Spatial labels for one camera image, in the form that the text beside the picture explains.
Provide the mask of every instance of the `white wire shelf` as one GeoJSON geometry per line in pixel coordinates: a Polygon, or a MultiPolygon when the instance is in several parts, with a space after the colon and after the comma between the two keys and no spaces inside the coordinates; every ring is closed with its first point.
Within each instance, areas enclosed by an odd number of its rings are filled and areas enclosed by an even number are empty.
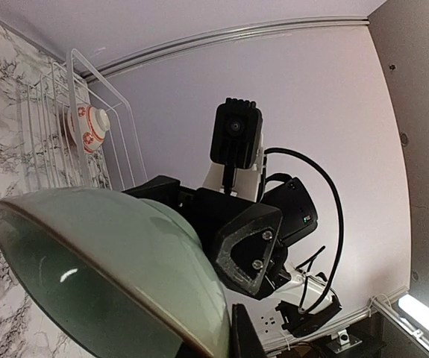
{"type": "Polygon", "coordinates": [[[93,186],[123,190],[147,180],[129,102],[78,50],[67,54],[66,66],[52,62],[48,74],[42,74],[35,85],[26,85],[26,101],[23,110],[30,142],[28,179],[37,189],[93,186]],[[104,85],[103,95],[75,74],[75,62],[99,79],[104,85]],[[92,102],[106,111],[111,129],[103,145],[88,153],[84,150],[80,122],[73,121],[72,138],[67,119],[78,118],[78,107],[92,102]],[[105,147],[110,153],[108,165],[105,147]]]}

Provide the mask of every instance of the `camera lens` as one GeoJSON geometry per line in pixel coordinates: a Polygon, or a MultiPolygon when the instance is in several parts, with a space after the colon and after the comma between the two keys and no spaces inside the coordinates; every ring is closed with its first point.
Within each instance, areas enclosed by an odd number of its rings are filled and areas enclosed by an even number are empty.
{"type": "Polygon", "coordinates": [[[234,132],[240,131],[240,129],[241,129],[241,124],[240,124],[239,122],[232,122],[232,123],[231,123],[231,129],[232,129],[234,132]]]}
{"type": "Polygon", "coordinates": [[[227,120],[226,129],[230,136],[240,136],[244,132],[244,121],[239,117],[233,117],[227,120]]]}

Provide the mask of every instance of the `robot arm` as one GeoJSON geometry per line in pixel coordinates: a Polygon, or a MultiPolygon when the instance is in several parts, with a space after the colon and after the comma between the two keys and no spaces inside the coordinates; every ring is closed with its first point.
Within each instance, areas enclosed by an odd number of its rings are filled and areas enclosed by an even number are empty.
{"type": "Polygon", "coordinates": [[[285,269],[288,247],[316,229],[317,212],[298,178],[266,178],[261,126],[254,102],[228,98],[216,113],[213,163],[202,188],[161,176],[126,193],[177,210],[197,232],[224,285],[257,300],[279,299],[283,329],[302,337],[342,308],[323,274],[285,269]],[[281,184],[264,192],[268,181],[281,184]]]}

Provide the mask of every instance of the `metal track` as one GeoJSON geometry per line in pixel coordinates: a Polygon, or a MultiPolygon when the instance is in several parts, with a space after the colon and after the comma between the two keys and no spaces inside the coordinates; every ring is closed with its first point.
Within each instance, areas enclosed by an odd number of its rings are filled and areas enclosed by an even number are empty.
{"type": "MultiPolygon", "coordinates": [[[[112,63],[102,66],[98,70],[106,78],[120,75],[124,72],[148,65],[198,48],[219,43],[252,39],[289,33],[302,28],[322,28],[331,26],[368,25],[369,21],[362,17],[317,17],[306,19],[288,19],[276,22],[263,22],[235,28],[226,28],[206,32],[183,39],[170,41],[161,45],[146,48],[112,63]]],[[[82,73],[88,84],[96,82],[96,78],[88,72],[82,73]]]]}

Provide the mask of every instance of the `fluorescent light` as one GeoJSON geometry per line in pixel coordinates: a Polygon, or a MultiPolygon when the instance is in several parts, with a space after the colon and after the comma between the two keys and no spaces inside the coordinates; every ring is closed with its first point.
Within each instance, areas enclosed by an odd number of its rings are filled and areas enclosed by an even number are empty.
{"type": "Polygon", "coordinates": [[[398,301],[400,308],[413,317],[421,326],[429,331],[429,308],[410,295],[405,295],[398,301]]]}

